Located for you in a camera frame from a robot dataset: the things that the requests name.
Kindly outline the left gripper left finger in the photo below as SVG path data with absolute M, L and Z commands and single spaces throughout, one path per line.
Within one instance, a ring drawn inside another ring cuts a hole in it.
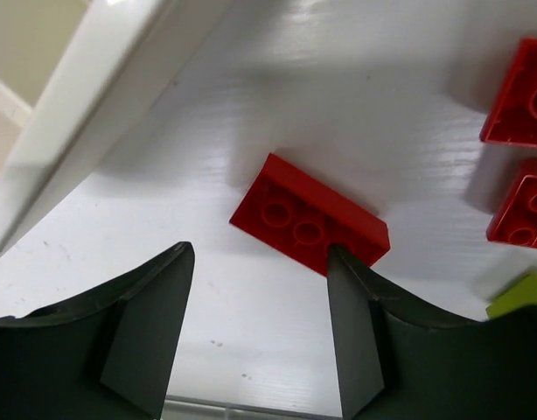
M 22 318 L 0 318 L 0 419 L 158 419 L 192 285 L 179 242 Z

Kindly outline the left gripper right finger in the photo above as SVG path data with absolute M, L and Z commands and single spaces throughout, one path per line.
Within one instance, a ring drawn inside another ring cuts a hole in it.
M 332 245 L 327 288 L 345 419 L 537 419 L 537 304 L 476 321 Z

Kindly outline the red long lego brick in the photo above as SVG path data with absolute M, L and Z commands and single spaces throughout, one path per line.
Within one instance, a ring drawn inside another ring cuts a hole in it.
M 367 266 L 390 250 L 385 221 L 273 153 L 229 223 L 322 276 L 332 244 Z

